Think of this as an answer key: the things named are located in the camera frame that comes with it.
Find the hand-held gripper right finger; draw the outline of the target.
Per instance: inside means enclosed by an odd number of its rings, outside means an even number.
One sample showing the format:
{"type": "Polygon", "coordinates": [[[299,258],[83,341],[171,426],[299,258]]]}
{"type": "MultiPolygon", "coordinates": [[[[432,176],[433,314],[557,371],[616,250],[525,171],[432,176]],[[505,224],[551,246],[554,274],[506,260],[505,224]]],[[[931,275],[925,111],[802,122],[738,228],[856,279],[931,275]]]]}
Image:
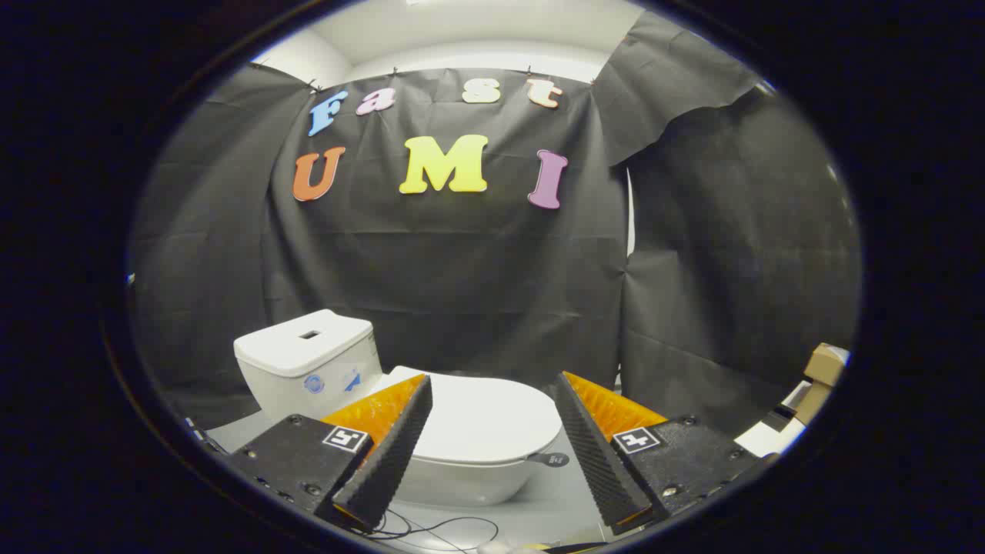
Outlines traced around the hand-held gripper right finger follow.
{"type": "Polygon", "coordinates": [[[553,400],[605,526],[615,534],[676,518],[760,476],[759,456],[694,414],[667,417],[561,372],[553,400]]]}

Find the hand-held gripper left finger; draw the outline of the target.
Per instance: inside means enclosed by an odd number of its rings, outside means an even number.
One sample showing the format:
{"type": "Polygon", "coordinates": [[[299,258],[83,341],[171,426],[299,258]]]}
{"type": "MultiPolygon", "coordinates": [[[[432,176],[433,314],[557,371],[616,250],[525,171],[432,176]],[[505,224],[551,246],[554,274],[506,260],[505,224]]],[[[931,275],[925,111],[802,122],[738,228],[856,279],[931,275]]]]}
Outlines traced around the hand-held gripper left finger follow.
{"type": "Polygon", "coordinates": [[[372,532],[432,406],[432,380],[415,375],[322,419],[288,415],[229,460],[286,504],[344,529],[372,532]]]}

